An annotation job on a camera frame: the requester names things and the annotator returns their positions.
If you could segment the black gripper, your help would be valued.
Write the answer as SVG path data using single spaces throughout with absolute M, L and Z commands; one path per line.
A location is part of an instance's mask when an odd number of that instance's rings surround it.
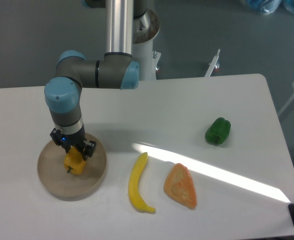
M 82 155 L 83 160 L 91 158 L 96 150 L 97 143 L 93 140 L 85 140 L 85 129 L 82 127 L 73 134 L 63 134 L 60 129 L 54 128 L 50 136 L 57 146 L 61 146 L 66 153 L 71 147 L 75 147 Z

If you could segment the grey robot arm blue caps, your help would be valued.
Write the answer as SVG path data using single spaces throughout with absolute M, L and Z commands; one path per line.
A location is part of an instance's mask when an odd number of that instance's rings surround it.
M 144 0 L 88 0 L 91 8 L 106 9 L 106 52 L 103 60 L 87 60 L 75 50 L 63 52 L 54 78 L 44 88 L 45 101 L 55 128 L 50 136 L 67 153 L 75 147 L 83 160 L 96 142 L 87 140 L 80 108 L 82 88 L 136 89 L 139 63 L 133 60 L 133 21 L 144 15 Z

